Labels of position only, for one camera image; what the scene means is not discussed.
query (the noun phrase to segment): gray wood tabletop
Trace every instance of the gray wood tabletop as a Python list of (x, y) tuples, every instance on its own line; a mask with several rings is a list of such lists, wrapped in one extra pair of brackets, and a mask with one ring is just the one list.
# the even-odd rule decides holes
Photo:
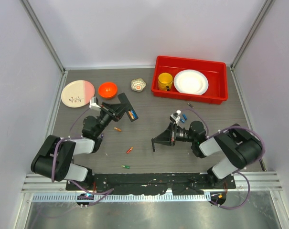
[[(119, 122), (111, 122), (104, 130), (104, 139), (100, 149), (94, 154), (78, 155), (74, 163), (91, 168), (96, 173), (159, 173), (159, 172), (205, 172), (218, 163), (224, 154), (216, 154), (203, 159), (197, 158), (191, 151), (191, 143), (176, 142), (175, 146), (156, 144), (156, 151), (152, 151), (151, 138), (164, 131), (170, 120), (169, 116), (178, 109), (187, 108), (187, 101), (153, 96), (150, 90), (154, 69), (105, 69), (105, 70), (74, 70), (69, 71), (66, 84), (75, 80), (87, 80), (96, 90), (99, 102), (119, 103), (118, 98), (102, 99), (97, 91), (104, 82), (114, 82), (118, 86), (118, 94), (124, 92), (133, 105), (139, 119), (130, 122), (124, 115)], [(142, 78), (147, 87), (140, 93), (131, 90), (130, 82)], [(196, 111), (207, 122), (210, 134), (217, 130), (239, 123), (247, 126), (243, 109), (235, 88), (230, 70), (227, 69), (229, 99), (221, 105), (190, 102)], [(96, 111), (87, 111), (75, 124), (71, 133), (69, 129), (80, 114), (88, 108), (69, 108), (60, 104), (54, 127), (54, 135), (81, 135), (83, 119), (86, 116), (98, 116)], [(189, 128), (198, 117), (186, 111), (188, 121), (180, 126)], [(261, 171), (258, 162), (247, 167), (247, 171)]]

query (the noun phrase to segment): red plastic bin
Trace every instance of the red plastic bin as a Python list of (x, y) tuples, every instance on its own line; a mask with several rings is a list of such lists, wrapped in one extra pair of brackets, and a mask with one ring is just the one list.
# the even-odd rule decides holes
[[(186, 69), (197, 70), (206, 76), (209, 87), (204, 94), (180, 93), (176, 90), (174, 83), (168, 92), (158, 89), (158, 76), (161, 73), (170, 73), (175, 78), (178, 72)], [(151, 90), (154, 96), (157, 97), (221, 104), (228, 99), (226, 64), (222, 62), (158, 56)]]

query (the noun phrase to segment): white wall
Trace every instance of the white wall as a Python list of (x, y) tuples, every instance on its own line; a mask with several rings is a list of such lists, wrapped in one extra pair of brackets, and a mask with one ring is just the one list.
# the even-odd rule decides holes
[(236, 68), (264, 161), (289, 198), (289, 0), (275, 1)]
[(12, 228), (60, 71), (18, 0), (0, 1), (0, 229)]
[(232, 63), (264, 0), (30, 0), (68, 68)]

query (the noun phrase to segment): slotted white strip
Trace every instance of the slotted white strip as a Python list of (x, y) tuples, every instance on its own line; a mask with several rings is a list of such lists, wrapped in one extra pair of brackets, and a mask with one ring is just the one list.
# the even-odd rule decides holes
[[(80, 193), (36, 193), (32, 202), (94, 202), (102, 195), (95, 195), (94, 200), (77, 200)], [(210, 199), (210, 193), (205, 195), (186, 195), (174, 196), (172, 194), (156, 195), (156, 196), (135, 196), (135, 195), (109, 195), (102, 202), (166, 202), (166, 201), (207, 201)]]

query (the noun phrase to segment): floor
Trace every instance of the floor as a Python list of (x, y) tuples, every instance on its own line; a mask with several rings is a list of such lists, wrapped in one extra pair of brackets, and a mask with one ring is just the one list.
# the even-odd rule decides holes
[[(229, 192), (226, 206), (237, 206), (246, 192)], [(280, 229), (269, 191), (251, 192), (239, 209), (226, 210), (207, 201), (99, 203), (73, 209), (75, 202), (32, 203), (26, 229)]]
[[(169, 124), (169, 116), (178, 109), (187, 106), (187, 101), (154, 97), (150, 84), (154, 69), (106, 69), (106, 70), (75, 70), (69, 71), (66, 84), (75, 80), (87, 80), (91, 82), (96, 91), (104, 82), (114, 82), (118, 86), (118, 94), (124, 92), (133, 105), (139, 120), (130, 122), (124, 116), (119, 122), (111, 122), (104, 130), (104, 139), (100, 149), (94, 154), (75, 156), (76, 164), (91, 168), (95, 173), (154, 173), (154, 172), (204, 172), (218, 163), (223, 154), (212, 155), (204, 159), (195, 157), (190, 143), (176, 142), (175, 146), (156, 145), (156, 151), (152, 151), (151, 138), (163, 132)], [(235, 88), (235, 84), (227, 69), (229, 99), (221, 105), (190, 102), (205, 119), (210, 128), (210, 135), (218, 129), (239, 123), (247, 126), (243, 109)], [(130, 88), (132, 79), (142, 78), (147, 82), (143, 92), (137, 93)], [(119, 103), (117, 98), (107, 101)], [(88, 106), (81, 108), (69, 108), (60, 104), (54, 135), (74, 136), (81, 135), (82, 122), (86, 116), (99, 115), (96, 111), (88, 111), (80, 118), (72, 133), (69, 133), (71, 125), (85, 111)], [(191, 112), (186, 112), (188, 121), (181, 124), (186, 129), (190, 122), (198, 120)], [(122, 132), (114, 130), (114, 127), (122, 129)], [(126, 154), (130, 147), (134, 147), (131, 153)], [(247, 171), (261, 171), (258, 162), (247, 167)]]

